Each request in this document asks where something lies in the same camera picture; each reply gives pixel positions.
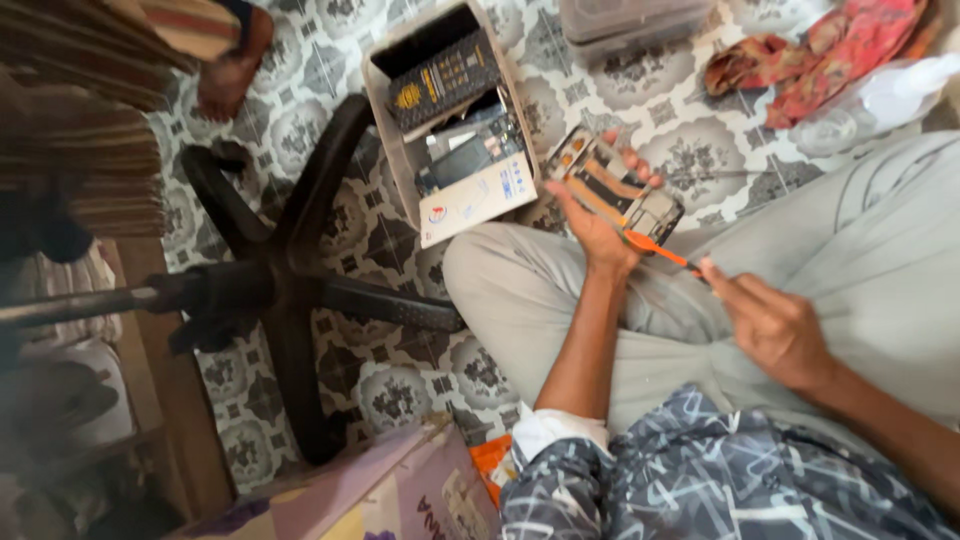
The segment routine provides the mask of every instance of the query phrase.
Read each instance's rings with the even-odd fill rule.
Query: orange spudger
[[[658,255],[662,255],[670,259],[671,261],[676,262],[677,264],[680,264],[683,268],[686,268],[687,270],[689,270],[690,273],[693,274],[694,278],[704,283],[707,282],[707,280],[704,279],[704,273],[700,271],[700,268],[696,264],[690,262],[689,260],[686,260],[683,257],[680,257],[679,255],[669,250],[665,250],[661,248],[660,246],[657,245],[657,242],[655,242],[653,238],[651,238],[650,236],[647,236],[646,234],[637,233],[636,231],[628,230],[623,232],[623,238],[635,249],[638,249],[640,251],[652,251]]]

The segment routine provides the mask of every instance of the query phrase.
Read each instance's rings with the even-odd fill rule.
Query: tiled floor
[[[268,221],[276,219],[331,111],[349,92],[362,91],[363,51],[388,28],[433,3],[274,0],[265,3],[276,21],[273,50],[236,120],[211,124],[191,112],[194,79],[171,89],[169,110],[151,118],[164,163],[164,245],[171,271],[230,257],[183,176],[180,148],[221,138],[242,143],[253,167],[236,185],[254,210]],[[684,199],[688,214],[682,229],[736,219],[884,142],[828,159],[810,158],[785,133],[761,127],[772,89],[720,98],[704,93],[702,73],[714,51],[760,31],[794,36],[819,16],[826,0],[723,1],[693,38],[612,59],[590,71],[571,60],[554,1],[482,3],[500,45],[516,63],[523,112],[540,156],[577,123],[596,130],[623,127],[621,141],[639,147],[666,174],[668,188]],[[947,125],[955,126],[952,110],[946,115]],[[920,128],[908,126],[884,138],[909,136]],[[713,179],[715,171],[758,174]],[[532,205],[520,221],[558,232],[564,228],[557,209],[546,202]],[[337,197],[336,219],[318,238],[318,249],[337,272],[445,295],[444,245],[420,248],[374,135],[365,137],[353,157]],[[471,444],[500,435],[516,421],[516,393],[469,332],[416,331],[328,310],[316,313],[315,329],[324,409],[348,416],[351,445],[429,410],[452,411]],[[295,469],[297,453],[261,331],[224,353],[198,355],[198,361],[241,493]]]

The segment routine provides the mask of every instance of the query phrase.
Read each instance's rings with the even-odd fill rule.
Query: light gray trousers
[[[731,275],[753,272],[809,298],[836,357],[905,404],[956,425],[960,133],[875,151],[712,237],[676,233],[666,247],[693,260],[710,253]],[[516,225],[460,234],[444,258],[451,298],[528,404],[564,343],[584,275],[579,244]],[[861,446],[767,378],[731,335],[708,287],[657,258],[641,263],[617,337],[611,428],[624,430],[694,381],[721,407],[761,407]]]

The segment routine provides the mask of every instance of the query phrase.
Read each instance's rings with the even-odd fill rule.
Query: blue patterned fabric
[[[500,499],[506,540],[960,539],[886,460],[759,411],[721,413],[692,384],[610,444],[559,440]]]

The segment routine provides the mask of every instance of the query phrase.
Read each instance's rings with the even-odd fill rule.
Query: bare foot
[[[205,118],[227,122],[243,105],[247,88],[260,67],[263,54],[274,38],[274,20],[261,8],[253,7],[247,45],[204,64],[197,87],[197,109]]]

